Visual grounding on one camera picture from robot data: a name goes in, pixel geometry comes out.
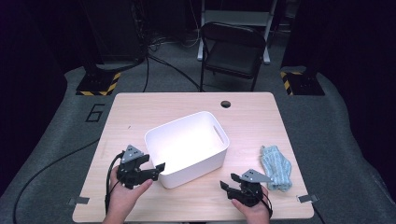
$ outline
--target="wrist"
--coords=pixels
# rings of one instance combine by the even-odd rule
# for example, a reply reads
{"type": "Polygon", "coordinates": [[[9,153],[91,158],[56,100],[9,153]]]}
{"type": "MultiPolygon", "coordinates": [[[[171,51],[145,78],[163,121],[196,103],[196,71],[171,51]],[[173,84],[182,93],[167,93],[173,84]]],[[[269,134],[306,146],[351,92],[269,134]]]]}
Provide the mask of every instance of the wrist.
{"type": "Polygon", "coordinates": [[[267,213],[246,216],[247,224],[269,224],[270,218],[267,213]]]}
{"type": "Polygon", "coordinates": [[[116,214],[107,213],[105,219],[102,224],[123,224],[124,219],[122,216],[118,216],[116,214]]]}

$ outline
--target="chair backrest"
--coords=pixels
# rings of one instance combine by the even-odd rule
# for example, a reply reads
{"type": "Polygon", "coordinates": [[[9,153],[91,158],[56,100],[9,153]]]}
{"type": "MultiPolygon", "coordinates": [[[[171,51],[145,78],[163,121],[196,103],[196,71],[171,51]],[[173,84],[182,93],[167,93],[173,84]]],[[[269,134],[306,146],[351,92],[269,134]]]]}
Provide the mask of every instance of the chair backrest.
{"type": "Polygon", "coordinates": [[[201,27],[201,36],[206,39],[265,49],[264,37],[255,29],[222,22],[208,22],[201,27]]]}

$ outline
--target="yellow black hazard tape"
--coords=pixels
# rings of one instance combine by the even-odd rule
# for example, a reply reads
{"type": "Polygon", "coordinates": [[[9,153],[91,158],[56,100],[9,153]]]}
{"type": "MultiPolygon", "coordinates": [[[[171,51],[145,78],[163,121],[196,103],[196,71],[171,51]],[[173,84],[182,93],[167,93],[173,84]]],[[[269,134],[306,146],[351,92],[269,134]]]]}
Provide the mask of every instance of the yellow black hazard tape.
{"type": "Polygon", "coordinates": [[[116,85],[117,85],[117,82],[119,81],[120,76],[121,76],[121,73],[117,73],[113,77],[113,80],[111,81],[111,84],[106,91],[76,91],[76,95],[86,95],[86,96],[111,95],[111,93],[114,91],[114,89],[116,89],[116,85]]]}
{"type": "Polygon", "coordinates": [[[282,77],[283,85],[285,86],[286,92],[288,93],[288,95],[293,95],[293,90],[291,89],[291,85],[288,80],[288,74],[302,75],[302,73],[300,73],[300,72],[280,72],[280,76],[282,77]]]}

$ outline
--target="human hand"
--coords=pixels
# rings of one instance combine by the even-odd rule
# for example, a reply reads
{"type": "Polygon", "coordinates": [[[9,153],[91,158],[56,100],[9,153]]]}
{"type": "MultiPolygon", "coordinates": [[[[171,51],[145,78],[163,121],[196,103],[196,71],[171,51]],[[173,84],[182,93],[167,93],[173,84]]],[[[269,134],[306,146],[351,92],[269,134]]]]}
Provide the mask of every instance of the human hand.
{"type": "Polygon", "coordinates": [[[103,223],[123,223],[125,218],[131,213],[137,199],[151,186],[152,179],[146,180],[134,189],[127,189],[118,183],[117,171],[119,166],[113,168],[110,174],[110,189],[114,189],[110,194],[110,204],[103,223]]]}
{"type": "MultiPolygon", "coordinates": [[[[262,186],[262,193],[268,196],[268,190],[262,186]]],[[[262,197],[265,203],[268,203],[265,196],[262,197]]],[[[247,219],[247,224],[269,224],[270,215],[268,209],[261,202],[257,203],[252,207],[247,207],[240,203],[236,199],[231,200],[233,206],[235,206],[247,219]]]]}

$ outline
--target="chair leg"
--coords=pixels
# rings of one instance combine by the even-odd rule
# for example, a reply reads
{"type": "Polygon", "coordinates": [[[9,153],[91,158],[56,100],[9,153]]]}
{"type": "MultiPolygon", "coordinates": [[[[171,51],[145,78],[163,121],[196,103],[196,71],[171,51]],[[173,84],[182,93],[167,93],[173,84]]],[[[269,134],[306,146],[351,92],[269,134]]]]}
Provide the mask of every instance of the chair leg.
{"type": "Polygon", "coordinates": [[[199,91],[203,91],[203,88],[204,88],[204,66],[202,65],[202,68],[201,68],[201,81],[200,81],[200,84],[199,84],[199,91]]]}
{"type": "Polygon", "coordinates": [[[254,87],[256,86],[257,76],[258,76],[258,75],[256,75],[256,76],[253,78],[253,83],[251,84],[250,91],[254,91],[254,87]]]}

